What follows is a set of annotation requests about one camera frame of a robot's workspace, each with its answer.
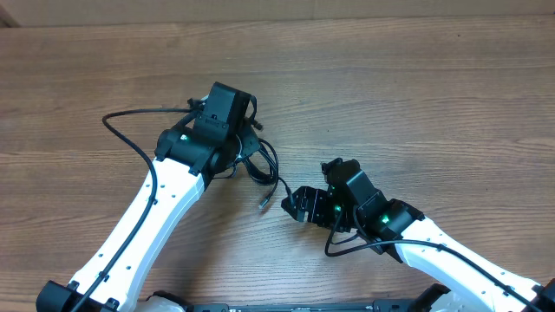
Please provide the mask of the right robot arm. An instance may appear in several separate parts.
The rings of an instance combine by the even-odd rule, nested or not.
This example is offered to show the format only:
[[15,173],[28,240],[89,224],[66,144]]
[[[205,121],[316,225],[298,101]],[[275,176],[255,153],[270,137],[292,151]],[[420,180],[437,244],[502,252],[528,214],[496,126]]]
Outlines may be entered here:
[[552,311],[554,284],[541,285],[491,263],[451,238],[422,211],[388,199],[357,160],[322,165],[326,189],[302,186],[281,206],[299,222],[332,234],[353,231],[361,249],[387,253],[436,283],[408,306],[410,311]]

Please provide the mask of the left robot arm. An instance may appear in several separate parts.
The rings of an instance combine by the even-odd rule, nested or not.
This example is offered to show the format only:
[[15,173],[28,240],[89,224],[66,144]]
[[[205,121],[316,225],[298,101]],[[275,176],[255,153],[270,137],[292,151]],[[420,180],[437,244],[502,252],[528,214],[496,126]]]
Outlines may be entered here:
[[213,178],[233,167],[256,128],[254,95],[216,82],[191,99],[182,118],[163,131],[153,158],[135,143],[148,174],[107,240],[68,284],[49,281],[39,311],[132,311],[147,275],[176,225]]

